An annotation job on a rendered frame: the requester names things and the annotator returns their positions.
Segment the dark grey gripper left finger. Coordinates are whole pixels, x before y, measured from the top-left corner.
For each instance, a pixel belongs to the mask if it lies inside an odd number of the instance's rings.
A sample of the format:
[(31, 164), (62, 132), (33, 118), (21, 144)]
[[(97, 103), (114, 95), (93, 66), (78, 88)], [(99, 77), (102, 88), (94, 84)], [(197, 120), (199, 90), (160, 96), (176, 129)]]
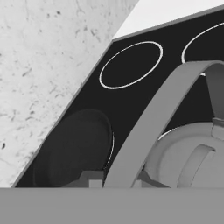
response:
[(103, 171), (84, 171), (77, 180), (67, 184), (66, 187), (102, 188), (103, 178)]

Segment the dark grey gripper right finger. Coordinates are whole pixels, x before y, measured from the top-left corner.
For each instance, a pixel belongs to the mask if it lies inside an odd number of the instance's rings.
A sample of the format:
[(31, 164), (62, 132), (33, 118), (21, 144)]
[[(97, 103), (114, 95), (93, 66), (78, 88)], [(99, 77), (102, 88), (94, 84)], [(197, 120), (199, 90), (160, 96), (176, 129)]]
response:
[(164, 185), (156, 180), (150, 178), (146, 171), (141, 171), (133, 185), (134, 187), (140, 188), (167, 188), (167, 185)]

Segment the grey kettle with arched handle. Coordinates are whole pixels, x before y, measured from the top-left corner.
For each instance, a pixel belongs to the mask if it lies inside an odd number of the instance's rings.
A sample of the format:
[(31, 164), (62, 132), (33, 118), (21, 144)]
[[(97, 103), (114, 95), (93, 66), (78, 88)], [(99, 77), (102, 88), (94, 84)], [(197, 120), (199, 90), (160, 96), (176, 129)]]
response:
[(178, 66), (156, 92), (111, 165), (104, 186), (131, 188), (179, 104), (201, 74), (206, 76), (214, 117), (224, 123), (224, 62), (192, 61)]

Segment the black round pan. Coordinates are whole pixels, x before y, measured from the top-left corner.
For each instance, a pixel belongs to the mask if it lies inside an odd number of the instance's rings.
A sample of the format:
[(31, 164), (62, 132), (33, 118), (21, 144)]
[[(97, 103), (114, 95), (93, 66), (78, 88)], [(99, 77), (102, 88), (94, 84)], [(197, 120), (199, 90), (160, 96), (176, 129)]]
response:
[(34, 162), (38, 187), (61, 187), (84, 171), (101, 171), (112, 148), (109, 119), (99, 110), (84, 109), (65, 118), (43, 142)]

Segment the black glass hob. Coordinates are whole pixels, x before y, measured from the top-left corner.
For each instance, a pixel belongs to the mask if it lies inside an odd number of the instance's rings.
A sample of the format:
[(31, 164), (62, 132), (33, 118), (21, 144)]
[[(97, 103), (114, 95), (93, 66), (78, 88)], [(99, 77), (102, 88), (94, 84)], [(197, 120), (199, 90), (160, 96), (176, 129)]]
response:
[[(125, 140), (169, 75), (186, 62), (212, 60), (224, 62), (224, 4), (113, 40), (57, 124), (84, 109), (99, 110), (109, 119), (113, 136), (102, 170), (105, 184)], [(217, 124), (207, 78), (201, 74), (150, 153), (164, 133), (188, 130), (197, 135)], [(38, 187), (33, 168), (41, 146), (17, 179), (17, 187)]]

